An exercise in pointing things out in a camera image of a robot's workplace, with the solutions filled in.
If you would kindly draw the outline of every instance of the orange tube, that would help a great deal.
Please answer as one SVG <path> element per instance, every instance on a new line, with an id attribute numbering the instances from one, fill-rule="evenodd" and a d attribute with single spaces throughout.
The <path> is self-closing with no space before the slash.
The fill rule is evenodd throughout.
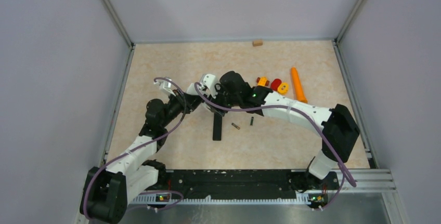
<path id="1" fill-rule="evenodd" d="M 295 96 L 298 101 L 303 103 L 308 103 L 306 100 L 305 94 L 303 93 L 302 84 L 300 83 L 299 74 L 297 73 L 297 69 L 295 67 L 291 68 L 291 79 L 292 85 L 294 86 Z"/>

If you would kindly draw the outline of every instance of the white wall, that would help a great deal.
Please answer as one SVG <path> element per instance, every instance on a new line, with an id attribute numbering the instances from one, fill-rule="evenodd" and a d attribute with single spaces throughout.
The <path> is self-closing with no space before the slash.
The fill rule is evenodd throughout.
<path id="1" fill-rule="evenodd" d="M 100 0 L 0 0 L 0 223 L 73 223 L 127 56 Z"/>
<path id="2" fill-rule="evenodd" d="M 342 52 L 411 223 L 439 223 L 440 0 L 367 0 Z"/>
<path id="3" fill-rule="evenodd" d="M 334 38 L 357 0 L 110 0 L 134 42 Z"/>

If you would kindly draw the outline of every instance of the gray floor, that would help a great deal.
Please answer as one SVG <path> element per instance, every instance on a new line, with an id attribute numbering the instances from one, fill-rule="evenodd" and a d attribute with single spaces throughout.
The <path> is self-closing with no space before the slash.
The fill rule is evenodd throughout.
<path id="1" fill-rule="evenodd" d="M 177 205 L 155 214 L 139 208 L 126 213 L 120 224 L 390 223 L 381 194 L 341 194 L 323 212 L 305 209 L 309 208 L 304 205 Z"/>

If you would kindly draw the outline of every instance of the beige tabletop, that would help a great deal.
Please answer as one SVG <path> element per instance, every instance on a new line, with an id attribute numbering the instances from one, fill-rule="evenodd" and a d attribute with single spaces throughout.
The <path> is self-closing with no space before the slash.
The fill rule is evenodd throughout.
<path id="1" fill-rule="evenodd" d="M 299 72 L 309 104 L 333 108 L 351 104 L 331 41 L 177 43 L 136 45 L 121 102 L 109 158 L 123 152 L 136 138 L 144 121 L 146 104 L 167 96 L 153 85 L 153 78 L 168 76 L 183 90 L 204 73 L 219 78 L 234 70 L 251 86 L 258 76 L 275 78 L 290 86 L 290 68 Z M 177 120 L 172 121 L 171 129 Z M 240 126 L 234 128 L 231 123 Z M 321 139 L 310 130 L 286 121 L 243 112 L 229 112 L 223 119 L 222 141 L 213 141 L 213 113 L 202 106 L 187 115 L 179 128 L 152 159 L 168 169 L 282 169 L 306 168 L 321 149 Z M 348 168 L 369 168 L 361 139 Z"/>

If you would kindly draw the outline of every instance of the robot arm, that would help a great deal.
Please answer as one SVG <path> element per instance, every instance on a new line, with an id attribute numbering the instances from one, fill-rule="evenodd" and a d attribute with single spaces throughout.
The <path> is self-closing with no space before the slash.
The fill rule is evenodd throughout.
<path id="1" fill-rule="evenodd" d="M 251 87 L 240 74 L 234 71 L 227 72 L 220 80 L 213 74 L 204 74 L 199 83 L 203 85 L 204 96 L 208 98 L 209 102 L 218 106 L 243 109 L 274 105 L 286 106 L 287 109 L 268 108 L 248 111 L 248 113 L 281 118 L 317 133 L 317 130 L 304 116 L 291 111 L 290 108 L 305 112 L 319 126 L 319 131 L 330 141 L 343 162 L 347 162 L 358 138 L 358 126 L 349 110 L 340 104 L 337 104 L 334 109 L 329 109 L 288 99 L 267 87 Z M 172 91 L 168 82 L 155 84 L 158 84 L 160 90 L 168 95 L 169 101 L 164 104 L 160 99 L 152 99 L 147 103 L 146 121 L 139 136 L 123 152 L 128 155 L 109 165 L 98 175 L 87 199 L 87 212 L 93 218 L 107 223 L 118 223 L 132 199 L 157 183 L 159 171 L 151 163 L 146 164 L 145 161 L 164 145 L 166 137 L 134 152 L 130 152 L 130 150 L 164 135 L 167 133 L 165 127 L 174 118 L 181 113 L 193 112 L 202 103 L 202 98 L 194 84 L 191 84 L 183 95 Z M 204 105 L 210 111 L 220 115 L 227 112 L 206 102 Z M 322 149 L 310 163 L 307 174 L 322 180 L 336 164 L 335 156 L 323 143 Z M 97 167 L 89 171 L 84 189 L 88 187 L 91 178 L 97 171 Z"/>

